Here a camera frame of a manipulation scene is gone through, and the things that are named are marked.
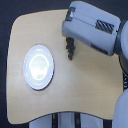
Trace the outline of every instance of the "white plate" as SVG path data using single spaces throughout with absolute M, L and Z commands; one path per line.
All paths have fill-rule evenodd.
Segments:
M 30 87 L 35 90 L 45 88 L 51 81 L 54 71 L 50 51 L 42 45 L 32 47 L 25 57 L 23 71 Z

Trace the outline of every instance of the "plate center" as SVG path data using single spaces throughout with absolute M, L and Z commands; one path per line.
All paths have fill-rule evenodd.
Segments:
M 35 55 L 30 63 L 29 69 L 35 80 L 42 80 L 47 75 L 49 62 L 43 54 Z

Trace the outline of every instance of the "gray floor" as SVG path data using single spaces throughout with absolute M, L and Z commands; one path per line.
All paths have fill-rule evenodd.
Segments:
M 72 0 L 0 0 L 0 128 L 27 128 L 11 125 L 7 120 L 6 65 L 11 27 L 14 20 L 23 14 L 51 9 L 66 9 Z M 121 19 L 128 19 L 126 0 L 83 0 L 104 9 Z

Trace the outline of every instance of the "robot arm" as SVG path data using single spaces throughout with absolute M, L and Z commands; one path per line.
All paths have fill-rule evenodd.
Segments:
M 72 2 L 62 23 L 67 38 L 69 58 L 74 54 L 74 39 L 108 56 L 119 55 L 121 67 L 128 74 L 128 22 L 81 1 Z

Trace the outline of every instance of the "wooden table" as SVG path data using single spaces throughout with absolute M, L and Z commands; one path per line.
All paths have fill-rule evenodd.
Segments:
M 70 61 L 61 35 L 66 12 L 24 15 L 13 24 L 7 62 L 7 115 L 12 124 L 61 111 L 113 117 L 115 102 L 123 92 L 118 57 L 108 57 L 75 41 L 75 55 Z M 46 46 L 55 62 L 53 79 L 41 91 L 30 88 L 23 75 L 24 58 L 37 44 Z

